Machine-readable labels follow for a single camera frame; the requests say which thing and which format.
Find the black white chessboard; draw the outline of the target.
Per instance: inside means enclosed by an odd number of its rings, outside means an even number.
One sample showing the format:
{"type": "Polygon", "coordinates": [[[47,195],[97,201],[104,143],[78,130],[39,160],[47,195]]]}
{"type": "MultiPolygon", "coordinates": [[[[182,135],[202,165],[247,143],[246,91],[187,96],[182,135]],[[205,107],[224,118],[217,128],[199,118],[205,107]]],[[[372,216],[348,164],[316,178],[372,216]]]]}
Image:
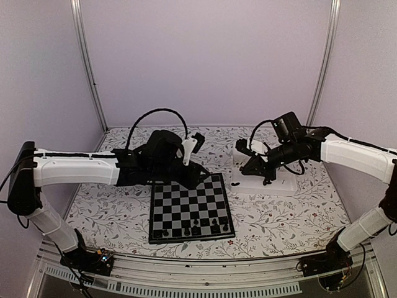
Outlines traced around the black white chessboard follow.
{"type": "Polygon", "coordinates": [[[150,244],[182,243],[190,241],[209,241],[234,238],[236,232],[231,216],[228,196],[226,193],[223,175],[213,173],[196,189],[187,189],[184,186],[171,182],[155,184],[151,188],[151,204],[149,214],[150,244]],[[220,218],[228,219],[228,231],[223,231],[220,218]],[[212,220],[217,219],[221,233],[212,234],[210,227],[212,220]],[[198,227],[200,233],[192,235],[192,227],[198,227]],[[188,227],[190,235],[184,235],[188,227]],[[154,230],[167,229],[169,235],[161,238],[153,236],[154,230]]]}

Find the left aluminium frame post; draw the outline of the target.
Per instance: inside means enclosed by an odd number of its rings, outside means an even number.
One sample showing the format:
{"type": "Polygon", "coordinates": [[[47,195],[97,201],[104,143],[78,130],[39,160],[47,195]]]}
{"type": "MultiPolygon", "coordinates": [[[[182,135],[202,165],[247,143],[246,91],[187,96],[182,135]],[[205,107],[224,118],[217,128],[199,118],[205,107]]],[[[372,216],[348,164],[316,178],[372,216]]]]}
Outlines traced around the left aluminium frame post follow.
{"type": "Polygon", "coordinates": [[[84,30],[81,1],[70,0],[70,4],[71,4],[71,12],[73,17],[74,27],[76,31],[76,37],[79,45],[79,50],[81,53],[81,59],[87,79],[89,92],[91,94],[91,98],[94,105],[94,111],[96,113],[102,131],[106,133],[109,130],[109,128],[107,125],[107,121],[105,119],[105,113],[102,107],[102,103],[100,101],[99,93],[97,90],[96,79],[92,69],[92,63],[89,55],[86,33],[84,30]]]}

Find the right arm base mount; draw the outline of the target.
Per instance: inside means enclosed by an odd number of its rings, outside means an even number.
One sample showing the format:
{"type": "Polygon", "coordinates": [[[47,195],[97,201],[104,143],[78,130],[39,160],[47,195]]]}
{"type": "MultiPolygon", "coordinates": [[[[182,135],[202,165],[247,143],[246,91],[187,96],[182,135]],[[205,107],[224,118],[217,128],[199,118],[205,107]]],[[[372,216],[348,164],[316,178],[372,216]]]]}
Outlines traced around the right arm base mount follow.
{"type": "Polygon", "coordinates": [[[295,269],[304,277],[318,276],[320,286],[329,292],[341,290],[353,265],[349,251],[327,248],[325,252],[299,259],[295,269]]]}

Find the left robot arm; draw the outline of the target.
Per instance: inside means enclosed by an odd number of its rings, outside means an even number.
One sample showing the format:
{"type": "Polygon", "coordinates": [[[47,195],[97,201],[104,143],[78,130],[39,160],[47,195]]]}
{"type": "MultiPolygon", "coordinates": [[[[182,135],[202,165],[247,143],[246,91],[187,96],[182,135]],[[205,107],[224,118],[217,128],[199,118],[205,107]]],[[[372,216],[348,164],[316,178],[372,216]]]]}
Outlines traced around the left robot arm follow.
{"type": "Polygon", "coordinates": [[[78,269],[102,262],[100,253],[86,250],[84,240],[48,203],[42,188],[56,184],[106,184],[117,187],[177,182],[194,189],[209,172],[191,161],[205,138],[196,133],[181,139],[168,130],[155,130],[148,141],[129,148],[93,153],[48,151],[25,142],[3,180],[9,186],[4,204],[35,224],[78,269]]]}

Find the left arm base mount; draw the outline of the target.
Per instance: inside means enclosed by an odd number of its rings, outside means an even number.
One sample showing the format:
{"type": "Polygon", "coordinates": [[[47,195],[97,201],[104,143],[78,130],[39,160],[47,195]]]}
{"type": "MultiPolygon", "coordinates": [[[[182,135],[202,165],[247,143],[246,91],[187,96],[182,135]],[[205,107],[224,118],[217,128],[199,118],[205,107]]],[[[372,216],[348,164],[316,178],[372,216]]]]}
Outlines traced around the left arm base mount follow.
{"type": "Polygon", "coordinates": [[[88,251],[81,233],[76,228],[74,231],[78,246],[73,251],[63,253],[60,264],[78,271],[110,276],[114,265],[113,253],[105,248],[99,248],[95,252],[88,251]]]}

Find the right aluminium frame post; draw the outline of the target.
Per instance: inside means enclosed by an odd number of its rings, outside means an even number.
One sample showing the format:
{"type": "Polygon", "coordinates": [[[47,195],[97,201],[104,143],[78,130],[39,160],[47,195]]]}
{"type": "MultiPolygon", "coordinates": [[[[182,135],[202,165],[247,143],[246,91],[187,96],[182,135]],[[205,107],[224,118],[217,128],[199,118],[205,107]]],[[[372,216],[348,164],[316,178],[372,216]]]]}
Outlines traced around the right aluminium frame post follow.
{"type": "Polygon", "coordinates": [[[316,118],[316,114],[321,102],[321,97],[326,82],[328,68],[331,61],[332,50],[334,47],[334,41],[336,39],[340,10],[341,10],[341,0],[332,0],[329,11],[329,22],[328,22],[328,29],[326,31],[323,57],[321,60],[318,79],[316,81],[316,86],[314,89],[313,99],[306,120],[306,124],[309,126],[314,124],[314,120],[316,118]]]}

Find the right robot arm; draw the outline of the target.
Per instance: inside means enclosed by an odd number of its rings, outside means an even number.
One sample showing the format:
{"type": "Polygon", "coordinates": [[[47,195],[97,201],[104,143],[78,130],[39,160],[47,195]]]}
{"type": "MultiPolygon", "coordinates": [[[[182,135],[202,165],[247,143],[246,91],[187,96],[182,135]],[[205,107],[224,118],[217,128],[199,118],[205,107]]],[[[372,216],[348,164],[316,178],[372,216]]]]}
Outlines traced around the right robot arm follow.
{"type": "Polygon", "coordinates": [[[347,184],[363,178],[352,193],[356,196],[379,186],[379,199],[364,200],[361,215],[333,236],[321,256],[321,266],[335,270],[357,245],[373,239],[396,222],[396,150],[386,149],[356,138],[347,137],[327,126],[303,125],[294,112],[257,124],[248,138],[237,140],[235,148],[248,156],[239,172],[258,176],[264,185],[276,179],[279,168],[297,162],[324,163],[328,169],[339,168],[342,174],[331,176],[338,191],[347,194],[347,184]]]}

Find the aluminium frame post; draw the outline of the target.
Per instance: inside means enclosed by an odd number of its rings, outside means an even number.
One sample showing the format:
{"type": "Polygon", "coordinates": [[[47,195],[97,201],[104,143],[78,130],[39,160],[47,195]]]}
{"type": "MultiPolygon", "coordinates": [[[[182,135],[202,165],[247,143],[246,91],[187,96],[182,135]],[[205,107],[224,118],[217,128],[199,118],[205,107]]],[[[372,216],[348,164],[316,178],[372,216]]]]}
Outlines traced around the aluminium frame post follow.
{"type": "Polygon", "coordinates": [[[105,113],[102,107],[102,103],[100,101],[99,93],[97,90],[96,79],[92,69],[92,63],[89,55],[86,33],[84,30],[81,1],[70,0],[70,4],[71,4],[71,12],[73,17],[74,27],[76,31],[76,37],[79,45],[79,50],[81,53],[81,59],[87,79],[89,92],[91,94],[91,98],[94,105],[94,111],[96,113],[102,131],[106,133],[109,130],[109,128],[107,125],[107,121],[105,119],[105,113]]]}
{"type": "Polygon", "coordinates": [[[328,22],[328,29],[326,31],[323,57],[321,60],[318,79],[316,81],[316,86],[314,89],[313,99],[306,120],[306,124],[309,126],[314,124],[314,120],[316,118],[316,114],[321,102],[321,97],[326,82],[328,68],[331,61],[332,50],[334,47],[334,41],[336,39],[340,10],[341,10],[341,0],[332,0],[329,11],[329,22],[328,22]]]}

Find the black rook corner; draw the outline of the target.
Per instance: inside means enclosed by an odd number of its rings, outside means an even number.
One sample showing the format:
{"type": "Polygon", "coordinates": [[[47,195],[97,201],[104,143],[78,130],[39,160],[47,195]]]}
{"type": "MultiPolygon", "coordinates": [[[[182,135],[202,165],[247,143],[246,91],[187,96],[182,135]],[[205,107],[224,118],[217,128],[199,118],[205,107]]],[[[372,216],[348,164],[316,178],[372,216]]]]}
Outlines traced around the black rook corner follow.
{"type": "Polygon", "coordinates": [[[154,230],[154,231],[153,231],[153,236],[154,236],[155,238],[161,238],[162,235],[163,235],[163,231],[162,231],[162,230],[154,230]]]}

